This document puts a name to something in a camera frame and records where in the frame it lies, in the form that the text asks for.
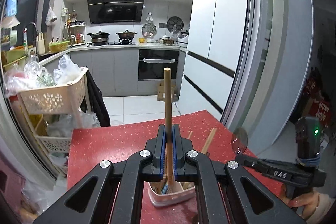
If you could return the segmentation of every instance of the red tabletop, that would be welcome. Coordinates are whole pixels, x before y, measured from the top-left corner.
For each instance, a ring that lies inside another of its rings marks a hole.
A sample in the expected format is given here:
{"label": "red tabletop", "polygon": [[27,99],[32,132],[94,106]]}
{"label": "red tabletop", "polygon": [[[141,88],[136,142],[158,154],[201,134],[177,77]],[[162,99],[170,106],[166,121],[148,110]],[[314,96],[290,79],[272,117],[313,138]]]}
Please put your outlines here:
{"label": "red tabletop", "polygon": [[[131,154],[144,149],[146,141],[156,137],[164,119],[126,124],[115,127],[75,129],[73,131],[69,166],[68,188],[80,181],[93,167],[102,160],[119,162]],[[173,123],[180,126],[181,136],[188,137],[190,130],[194,149],[201,151],[212,128],[218,128],[208,152],[212,160],[227,162],[235,158],[231,149],[231,132],[206,110],[173,117]],[[246,155],[254,156],[248,149]],[[280,183],[249,170],[261,183],[278,195]],[[142,200],[142,223],[191,223],[197,213],[196,199],[155,208],[148,196],[148,184],[145,183]]]}

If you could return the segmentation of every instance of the faucet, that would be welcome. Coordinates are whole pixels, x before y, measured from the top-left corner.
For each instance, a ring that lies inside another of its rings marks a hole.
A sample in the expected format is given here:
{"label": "faucet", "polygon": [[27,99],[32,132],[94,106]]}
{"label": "faucet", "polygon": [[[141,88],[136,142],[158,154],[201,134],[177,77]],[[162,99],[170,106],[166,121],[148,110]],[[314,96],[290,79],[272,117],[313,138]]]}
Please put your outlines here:
{"label": "faucet", "polygon": [[24,32],[25,32],[25,30],[27,29],[27,26],[29,25],[29,24],[32,24],[32,25],[34,25],[34,27],[35,27],[35,31],[36,31],[36,36],[35,36],[35,47],[36,47],[36,56],[38,56],[38,49],[37,49],[37,43],[36,43],[36,38],[38,37],[38,35],[39,35],[39,32],[38,32],[38,30],[37,30],[37,26],[36,26],[36,24],[34,23],[34,22],[29,22],[24,28],[23,28],[23,34],[24,34]]}

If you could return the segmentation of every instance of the oven handle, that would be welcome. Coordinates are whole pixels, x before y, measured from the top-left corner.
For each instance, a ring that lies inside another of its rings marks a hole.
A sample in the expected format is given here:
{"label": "oven handle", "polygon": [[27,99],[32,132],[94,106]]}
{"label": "oven handle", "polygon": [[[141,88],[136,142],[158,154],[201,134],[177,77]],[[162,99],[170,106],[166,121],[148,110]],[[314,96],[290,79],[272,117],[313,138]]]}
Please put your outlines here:
{"label": "oven handle", "polygon": [[147,59],[144,58],[143,61],[145,63],[174,63],[175,59]]}

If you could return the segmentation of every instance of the metal bolt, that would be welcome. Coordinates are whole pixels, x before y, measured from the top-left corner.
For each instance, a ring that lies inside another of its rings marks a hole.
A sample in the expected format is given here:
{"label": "metal bolt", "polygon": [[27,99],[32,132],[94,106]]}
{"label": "metal bolt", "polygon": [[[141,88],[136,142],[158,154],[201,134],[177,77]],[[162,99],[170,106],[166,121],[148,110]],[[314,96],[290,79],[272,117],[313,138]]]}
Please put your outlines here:
{"label": "metal bolt", "polygon": [[140,156],[141,157],[148,157],[151,153],[148,150],[141,150]]}
{"label": "metal bolt", "polygon": [[109,160],[102,160],[100,163],[99,163],[100,167],[101,168],[107,168],[111,165],[110,161]]}
{"label": "metal bolt", "polygon": [[229,168],[231,169],[236,169],[238,168],[238,162],[234,161],[234,160],[231,160],[227,163],[227,166],[229,166]]}
{"label": "metal bolt", "polygon": [[188,155],[189,157],[195,158],[195,157],[198,155],[198,153],[197,153],[197,151],[195,151],[195,150],[189,150],[189,151],[187,152],[187,155]]}

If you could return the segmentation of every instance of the black range hood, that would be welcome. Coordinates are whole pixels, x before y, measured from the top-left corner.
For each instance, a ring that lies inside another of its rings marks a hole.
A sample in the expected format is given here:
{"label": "black range hood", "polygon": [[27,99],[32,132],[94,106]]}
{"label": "black range hood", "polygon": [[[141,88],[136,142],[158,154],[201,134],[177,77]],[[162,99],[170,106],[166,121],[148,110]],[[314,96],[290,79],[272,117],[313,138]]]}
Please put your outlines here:
{"label": "black range hood", "polygon": [[140,22],[144,0],[87,0],[91,24]]}

